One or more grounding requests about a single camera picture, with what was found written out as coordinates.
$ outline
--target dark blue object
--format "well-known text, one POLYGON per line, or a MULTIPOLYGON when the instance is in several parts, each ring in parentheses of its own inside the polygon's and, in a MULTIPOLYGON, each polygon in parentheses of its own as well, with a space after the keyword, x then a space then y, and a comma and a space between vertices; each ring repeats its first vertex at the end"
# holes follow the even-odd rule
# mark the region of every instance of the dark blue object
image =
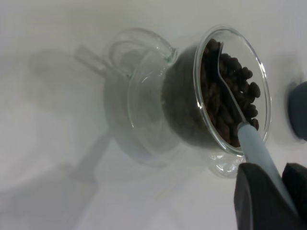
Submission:
POLYGON ((307 141, 307 81, 298 85, 290 93, 288 113, 297 137, 307 141))

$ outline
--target white table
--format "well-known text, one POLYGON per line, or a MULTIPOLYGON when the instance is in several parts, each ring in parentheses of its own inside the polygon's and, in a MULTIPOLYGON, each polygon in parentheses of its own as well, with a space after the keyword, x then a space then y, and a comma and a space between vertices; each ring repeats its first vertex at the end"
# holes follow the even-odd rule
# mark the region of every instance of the white table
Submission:
POLYGON ((288 85, 306 79, 305 0, 2 0, 0 2, 0 229, 235 230, 234 179, 199 154, 151 161, 109 83, 76 62, 119 31, 167 40, 236 27, 264 63, 272 96, 267 147, 280 172, 307 166, 307 144, 286 119, 288 85))

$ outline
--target spoon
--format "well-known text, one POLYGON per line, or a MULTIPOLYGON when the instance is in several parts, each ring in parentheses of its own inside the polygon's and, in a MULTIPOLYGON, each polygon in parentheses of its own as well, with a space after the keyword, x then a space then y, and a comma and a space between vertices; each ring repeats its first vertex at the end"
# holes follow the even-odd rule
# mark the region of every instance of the spoon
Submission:
POLYGON ((216 83, 220 86, 223 92, 226 93, 225 98, 227 98, 230 105, 232 105, 232 109, 235 112, 234 114, 240 116, 242 119, 242 122, 238 125, 238 138, 246 161, 260 166, 267 173, 280 195, 293 210, 293 212, 297 214, 293 200, 283 184, 277 168, 262 139, 260 138, 260 135, 258 134, 257 130, 246 120, 240 106, 236 102, 234 95, 220 74, 219 60, 223 46, 224 43, 222 42, 217 56, 217 74, 215 75, 215 78, 216 83))

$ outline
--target glass rim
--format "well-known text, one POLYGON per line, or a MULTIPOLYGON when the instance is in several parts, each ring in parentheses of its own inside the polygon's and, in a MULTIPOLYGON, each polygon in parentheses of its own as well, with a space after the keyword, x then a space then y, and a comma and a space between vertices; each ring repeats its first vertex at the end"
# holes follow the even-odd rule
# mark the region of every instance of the glass rim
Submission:
POLYGON ((195 58, 194 58, 194 67, 193 67, 193 78, 194 78, 194 88, 195 88, 195 95, 196 95, 196 100, 197 100, 197 106, 200 109, 201 116, 208 128, 208 131, 210 134, 213 136, 214 140, 217 142, 217 144, 227 153, 230 154, 235 154, 237 156, 244 156, 243 151, 241 148, 235 148, 228 144, 224 139, 218 134, 216 131, 214 125, 211 123, 211 120, 209 118, 209 115, 207 113, 206 107, 204 105, 204 101, 202 98, 202 93, 201 93, 201 60, 203 56, 203 52, 205 50, 205 47, 207 43, 209 42, 209 39, 213 33, 216 33, 217 31, 230 31, 231 33, 239 36, 243 42, 246 43, 247 47, 249 48, 250 52, 253 54, 255 57, 259 69, 261 70, 262 73, 262 83, 264 86, 264 96, 265 96, 265 102, 266 102, 266 119, 265 119, 265 125, 264 125, 264 137, 262 138, 262 141, 265 142, 268 138, 268 132, 270 130, 271 126, 271 97, 270 97, 270 92, 269 92, 269 86, 267 83, 267 76, 266 72, 264 69, 264 66, 262 62, 259 60, 256 52, 250 45, 250 43, 246 40, 246 38, 239 33, 235 28, 229 26, 229 25, 216 25, 209 29, 201 38, 201 41, 197 47, 196 53, 195 53, 195 58))

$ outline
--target glass pitcher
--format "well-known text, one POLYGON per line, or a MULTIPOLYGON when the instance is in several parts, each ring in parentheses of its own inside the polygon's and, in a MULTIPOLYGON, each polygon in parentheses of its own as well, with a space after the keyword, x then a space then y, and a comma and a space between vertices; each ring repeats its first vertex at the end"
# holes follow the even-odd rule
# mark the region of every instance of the glass pitcher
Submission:
MULTIPOLYGON (((244 160, 243 152, 219 135, 201 93, 201 60, 212 38, 224 42, 223 53, 236 57, 253 72, 252 81, 261 91, 254 104, 259 111, 259 133, 265 142, 271 123, 271 98, 264 66, 248 41, 230 26, 211 28, 199 42, 184 50, 172 47, 154 32, 128 29, 115 36, 105 49, 108 61, 103 65, 129 80, 129 119, 136 136, 150 153, 180 152, 188 145, 210 152, 217 161, 219 174, 231 177, 244 160), (227 154, 220 154, 220 149, 236 157, 229 161, 227 154)), ((89 56, 77 56, 96 69, 102 65, 89 56)))

